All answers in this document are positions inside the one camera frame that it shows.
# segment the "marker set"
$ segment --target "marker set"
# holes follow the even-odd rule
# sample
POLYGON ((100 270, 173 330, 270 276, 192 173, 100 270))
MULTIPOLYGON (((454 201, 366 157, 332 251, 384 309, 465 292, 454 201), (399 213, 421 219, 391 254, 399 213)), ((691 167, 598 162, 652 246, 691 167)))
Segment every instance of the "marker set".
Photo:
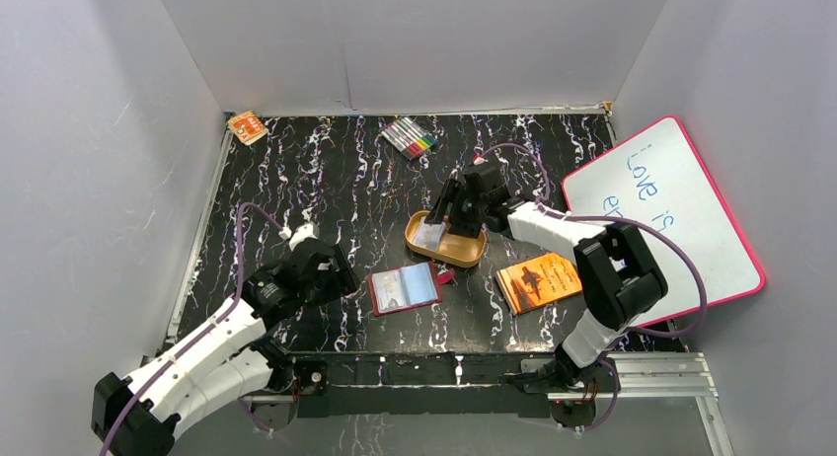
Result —
POLYGON ((397 148, 408 160, 421 156, 436 144, 436 137, 427 133, 409 117, 399 117, 387 125, 381 135, 397 148))

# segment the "black marbled table surface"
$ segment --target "black marbled table surface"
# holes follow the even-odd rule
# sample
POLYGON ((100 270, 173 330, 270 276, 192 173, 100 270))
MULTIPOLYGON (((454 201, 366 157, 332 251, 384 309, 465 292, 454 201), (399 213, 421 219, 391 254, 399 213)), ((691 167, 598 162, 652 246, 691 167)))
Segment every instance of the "black marbled table surface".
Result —
MULTIPOLYGON (((414 116, 438 144, 407 161, 378 132, 391 116, 267 117, 269 137, 245 146, 233 140, 208 222, 179 337, 191 332, 235 288, 234 222, 237 205, 253 201, 280 224, 320 226, 321 238, 339 242, 359 277, 428 259, 407 249, 411 214, 430 209, 452 169, 500 142, 525 145, 549 174, 551 204, 565 208, 561 179, 611 145, 600 114, 414 116)), ((534 165, 501 150, 511 190, 532 191, 542 179, 534 165)), ((245 271, 287 253, 261 218, 245 223, 245 271)), ((276 338, 291 350, 380 352, 547 351, 555 348, 584 309, 576 296, 514 317, 498 293, 494 272, 537 257, 534 245, 489 233, 478 266, 455 268, 440 304, 375 316, 366 280, 357 293, 320 308, 303 309, 282 323, 276 338)), ((622 347, 665 348, 671 343, 628 336, 622 347)))

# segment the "book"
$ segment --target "book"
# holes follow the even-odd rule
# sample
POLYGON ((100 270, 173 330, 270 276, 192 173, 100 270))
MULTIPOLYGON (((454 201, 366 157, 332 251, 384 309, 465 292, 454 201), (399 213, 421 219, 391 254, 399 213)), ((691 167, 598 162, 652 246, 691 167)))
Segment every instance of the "book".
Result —
POLYGON ((581 280, 572 262, 553 253, 504 268, 496 273, 496 281, 515 315, 581 291, 581 280))
POLYGON ((367 282, 376 316, 442 301, 430 262, 370 273, 367 282))

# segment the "small tray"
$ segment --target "small tray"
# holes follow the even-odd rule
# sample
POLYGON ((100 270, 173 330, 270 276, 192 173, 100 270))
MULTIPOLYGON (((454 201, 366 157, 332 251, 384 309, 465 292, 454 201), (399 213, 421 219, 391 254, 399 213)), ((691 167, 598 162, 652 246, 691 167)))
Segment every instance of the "small tray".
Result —
POLYGON ((478 264, 483 252, 486 251, 486 242, 488 241, 486 231, 480 231, 480 235, 476 239, 445 233, 442 235, 438 251, 425 249, 413 243, 413 236, 421 225, 421 220, 429 213, 430 211, 419 211, 410 218, 407 229, 404 230, 407 247, 417 254, 455 266, 467 268, 478 264))

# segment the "white wall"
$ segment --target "white wall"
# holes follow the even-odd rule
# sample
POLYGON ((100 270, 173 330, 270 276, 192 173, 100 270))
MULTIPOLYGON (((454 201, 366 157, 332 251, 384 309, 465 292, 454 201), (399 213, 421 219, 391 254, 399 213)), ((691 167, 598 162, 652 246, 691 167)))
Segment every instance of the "white wall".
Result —
POLYGON ((665 0, 163 0, 225 111, 420 113, 616 97, 665 0))
POLYGON ((837 0, 669 0, 616 98, 679 115, 767 273, 697 337, 736 454, 837 447, 837 0))
POLYGON ((160 344, 223 116, 160 0, 0 0, 0 454, 96 454, 160 344))

